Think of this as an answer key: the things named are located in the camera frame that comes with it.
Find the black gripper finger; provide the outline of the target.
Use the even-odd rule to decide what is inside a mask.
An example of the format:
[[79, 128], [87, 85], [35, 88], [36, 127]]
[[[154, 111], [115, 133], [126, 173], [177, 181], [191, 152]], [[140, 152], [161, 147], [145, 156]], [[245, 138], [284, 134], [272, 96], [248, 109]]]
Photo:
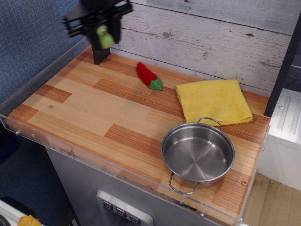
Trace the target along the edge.
[[96, 32], [96, 27], [85, 27], [84, 34], [87, 36], [88, 40], [90, 41], [93, 50], [97, 50], [97, 51], [102, 50], [99, 36]]
[[109, 33], [113, 36], [114, 42], [118, 44], [121, 39], [121, 17], [116, 16], [108, 21]]

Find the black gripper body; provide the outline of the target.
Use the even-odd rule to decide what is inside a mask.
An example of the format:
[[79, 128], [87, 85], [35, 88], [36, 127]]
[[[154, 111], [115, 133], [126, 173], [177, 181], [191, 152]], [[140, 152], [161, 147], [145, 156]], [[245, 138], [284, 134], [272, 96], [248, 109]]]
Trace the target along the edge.
[[133, 11], [130, 1], [121, 3], [119, 0], [80, 0], [78, 4], [65, 14], [61, 22], [65, 24], [70, 37], [85, 35], [85, 27], [105, 25], [116, 16], [124, 16]]

